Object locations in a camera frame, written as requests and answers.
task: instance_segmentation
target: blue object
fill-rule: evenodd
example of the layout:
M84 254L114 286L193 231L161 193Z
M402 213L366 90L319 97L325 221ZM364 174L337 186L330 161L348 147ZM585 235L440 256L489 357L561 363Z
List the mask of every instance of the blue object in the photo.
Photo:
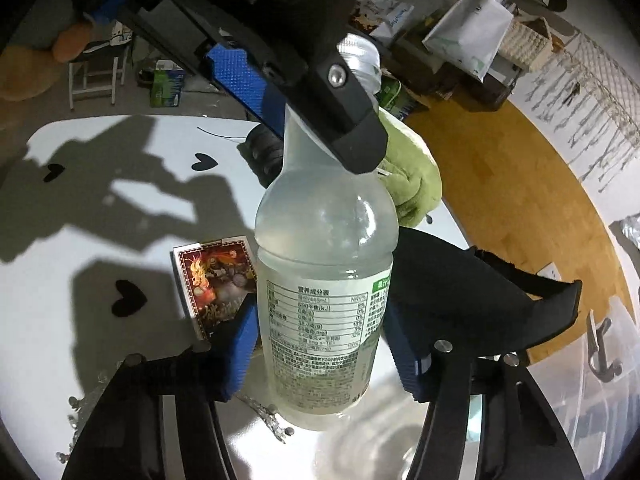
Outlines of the blue object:
M242 388L251 355L258 340L258 304L255 294L246 295L234 321L238 322L237 328L231 335L225 353L226 381L220 387L220 393L225 401Z
M411 350L409 340L402 331L398 312L393 303L387 301L385 317L383 318L386 341L396 363L396 369L405 391L414 396L418 402L422 402L423 394L418 377L423 371L427 371L431 362L423 363Z
M98 25L106 25L116 19L118 8L127 0L105 0L100 7L91 13Z
M241 48L216 45L207 57L213 62L213 79L270 130L282 137L286 100L275 85L265 81L260 73L249 65L246 52Z

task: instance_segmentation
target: trading card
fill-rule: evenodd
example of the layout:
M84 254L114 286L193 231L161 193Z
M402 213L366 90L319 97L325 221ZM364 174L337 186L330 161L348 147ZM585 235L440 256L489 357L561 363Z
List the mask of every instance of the trading card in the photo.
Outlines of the trading card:
M233 319L249 292L256 292L253 255L244 236L173 250L183 304L200 339Z

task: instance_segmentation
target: cardboard box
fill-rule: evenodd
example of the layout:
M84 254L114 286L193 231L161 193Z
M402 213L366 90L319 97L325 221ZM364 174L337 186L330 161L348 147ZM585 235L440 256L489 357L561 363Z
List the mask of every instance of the cardboard box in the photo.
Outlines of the cardboard box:
M156 62L150 104L153 108L175 107L180 104L184 70L173 61L159 59Z
M411 4L397 0L359 0L351 25L389 46L413 10Z

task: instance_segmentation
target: green box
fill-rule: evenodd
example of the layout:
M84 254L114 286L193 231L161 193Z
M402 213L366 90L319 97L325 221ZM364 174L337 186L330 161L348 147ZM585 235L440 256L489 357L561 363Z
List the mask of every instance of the green box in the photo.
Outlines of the green box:
M401 121L404 121L418 105L418 101L406 92L398 79L385 75L382 76L382 87L376 97L381 108Z
M173 61L159 59L156 62L150 104L154 108L174 107L180 104L184 70Z

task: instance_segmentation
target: white stool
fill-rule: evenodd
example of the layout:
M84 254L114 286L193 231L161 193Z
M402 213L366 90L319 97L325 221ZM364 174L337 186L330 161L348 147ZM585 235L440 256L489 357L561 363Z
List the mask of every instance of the white stool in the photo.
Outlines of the white stool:
M129 44L107 45L92 52L83 52L80 56L69 62L69 109L74 109L74 95L89 94L92 92L104 92L111 90L111 104L116 104L116 79L120 74L120 85L124 85L124 76L127 67L127 56L129 54ZM89 72L89 61L98 57L113 56L113 67L111 70L95 70ZM118 68L118 60L122 57L122 67ZM82 88L74 89L74 65L82 63ZM94 75L111 74L110 85L87 86L87 78Z

